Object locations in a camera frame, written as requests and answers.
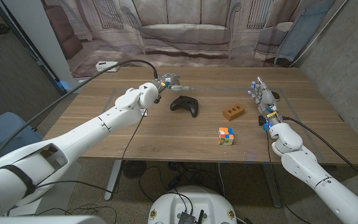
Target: game controller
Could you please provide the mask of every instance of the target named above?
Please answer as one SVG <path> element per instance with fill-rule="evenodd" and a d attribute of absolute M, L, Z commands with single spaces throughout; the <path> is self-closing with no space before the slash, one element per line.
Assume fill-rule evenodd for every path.
<path fill-rule="evenodd" d="M 191 111 L 192 117 L 197 117 L 198 114 L 198 101 L 189 96 L 179 96 L 171 103 L 171 110 L 185 109 Z"/>

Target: orange toy brick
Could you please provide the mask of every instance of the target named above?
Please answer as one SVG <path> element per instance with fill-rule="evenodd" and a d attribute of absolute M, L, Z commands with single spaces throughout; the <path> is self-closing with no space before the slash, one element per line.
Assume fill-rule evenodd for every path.
<path fill-rule="evenodd" d="M 241 106 L 239 103 L 234 104 L 233 106 L 226 108 L 223 111 L 223 116 L 228 120 L 231 121 L 234 118 L 239 117 L 240 115 L 243 115 L 246 112 L 246 109 L 244 109 L 243 106 Z"/>

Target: table surface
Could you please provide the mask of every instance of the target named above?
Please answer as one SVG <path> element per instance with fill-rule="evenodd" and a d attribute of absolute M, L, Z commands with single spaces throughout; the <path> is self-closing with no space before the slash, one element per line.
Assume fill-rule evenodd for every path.
<path fill-rule="evenodd" d="M 148 116 L 143 118 L 136 132 L 137 124 L 118 130 L 83 157 L 278 164 L 280 157 L 271 149 L 273 139 L 268 140 L 266 132 L 258 125 L 257 106 L 247 94 L 251 81 L 259 75 L 280 95 L 278 110 L 282 116 L 303 122 L 358 165 L 358 137 L 298 68 L 159 67 L 157 71 L 159 75 L 177 73 L 182 85 L 195 89 L 164 91 L 160 103 L 148 110 Z M 64 134 L 96 117 L 113 107 L 126 89 L 137 88 L 151 79 L 152 71 L 147 67 L 121 67 L 118 72 L 100 75 L 83 87 L 45 139 Z M 196 118 L 186 110 L 170 110 L 171 102 L 180 95 L 198 100 Z M 228 121 L 222 115 L 223 110 L 236 103 L 240 103 L 246 112 Z M 299 125 L 288 123 L 320 164 L 345 164 L 318 138 Z M 220 127 L 233 129 L 233 145 L 218 144 Z"/>

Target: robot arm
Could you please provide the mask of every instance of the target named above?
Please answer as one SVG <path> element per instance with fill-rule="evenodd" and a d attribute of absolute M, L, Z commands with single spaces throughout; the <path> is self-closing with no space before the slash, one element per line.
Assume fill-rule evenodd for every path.
<path fill-rule="evenodd" d="M 358 196 L 325 171 L 316 156 L 303 145 L 302 138 L 283 122 L 277 102 L 263 80 L 252 82 L 248 91 L 265 121 L 264 129 L 273 139 L 273 151 L 281 157 L 285 170 L 311 187 L 343 223 L 358 223 Z"/>
<path fill-rule="evenodd" d="M 140 108 L 158 103 L 167 88 L 178 89 L 179 76 L 166 74 L 130 88 L 115 106 L 59 137 L 37 142 L 0 158 L 0 215 L 14 205 L 34 201 L 53 185 L 37 185 L 58 181 L 68 168 L 87 150 L 114 131 L 136 124 L 142 118 Z"/>

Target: power strip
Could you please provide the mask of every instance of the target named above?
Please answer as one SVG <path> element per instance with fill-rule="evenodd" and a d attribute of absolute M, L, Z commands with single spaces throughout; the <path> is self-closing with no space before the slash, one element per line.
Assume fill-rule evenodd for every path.
<path fill-rule="evenodd" d="M 96 64 L 96 69 L 98 70 L 98 72 L 102 71 L 103 69 L 106 69 L 108 67 L 111 67 L 115 64 L 117 64 L 118 62 L 98 62 Z M 118 71 L 119 66 L 112 68 L 110 70 L 107 70 L 106 72 L 116 72 Z"/>

